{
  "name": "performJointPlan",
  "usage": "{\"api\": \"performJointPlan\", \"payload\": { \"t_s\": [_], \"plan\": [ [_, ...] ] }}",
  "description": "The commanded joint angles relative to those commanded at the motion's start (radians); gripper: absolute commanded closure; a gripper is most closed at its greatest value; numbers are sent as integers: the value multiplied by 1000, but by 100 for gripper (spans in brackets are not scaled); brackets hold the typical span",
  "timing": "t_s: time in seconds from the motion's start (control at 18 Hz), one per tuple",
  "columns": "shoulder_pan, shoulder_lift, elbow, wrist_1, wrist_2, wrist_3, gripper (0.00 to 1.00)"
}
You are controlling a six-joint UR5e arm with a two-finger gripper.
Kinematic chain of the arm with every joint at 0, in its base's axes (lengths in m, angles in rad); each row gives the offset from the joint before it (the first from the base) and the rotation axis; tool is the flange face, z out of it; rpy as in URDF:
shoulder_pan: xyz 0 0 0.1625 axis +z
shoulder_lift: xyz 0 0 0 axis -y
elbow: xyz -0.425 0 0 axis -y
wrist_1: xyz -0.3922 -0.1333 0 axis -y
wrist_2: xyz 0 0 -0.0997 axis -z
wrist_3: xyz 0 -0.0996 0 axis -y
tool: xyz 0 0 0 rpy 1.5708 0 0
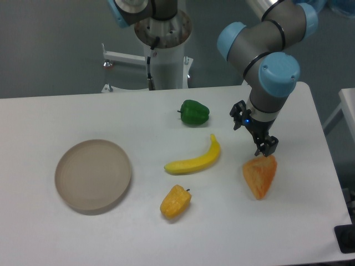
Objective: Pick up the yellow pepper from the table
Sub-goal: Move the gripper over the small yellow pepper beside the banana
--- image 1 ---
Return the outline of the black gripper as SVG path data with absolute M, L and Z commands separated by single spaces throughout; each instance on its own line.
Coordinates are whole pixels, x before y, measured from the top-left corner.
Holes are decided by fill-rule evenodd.
M 278 145 L 278 138 L 269 135 L 269 130 L 274 120 L 268 122 L 257 121 L 250 114 L 251 110 L 247 108 L 243 100 L 236 103 L 230 111 L 230 116 L 234 121 L 234 130 L 238 130 L 241 126 L 247 128 L 257 146 L 255 156 L 263 154 L 268 157 L 275 152 Z

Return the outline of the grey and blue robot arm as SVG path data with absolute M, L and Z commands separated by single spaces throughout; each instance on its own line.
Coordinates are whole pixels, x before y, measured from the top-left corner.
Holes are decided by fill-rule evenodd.
M 318 27 L 315 9 L 292 1 L 249 1 L 259 17 L 254 27 L 228 25 L 217 39 L 217 49 L 251 87 L 247 101 L 231 111 L 236 129 L 252 135 L 257 154 L 274 153 L 278 139 L 269 130 L 293 92 L 300 76 L 297 60 L 284 53 Z M 183 87 L 183 51 L 192 25 L 177 1 L 109 1 L 118 26 L 134 27 L 144 46 L 144 66 L 150 90 Z

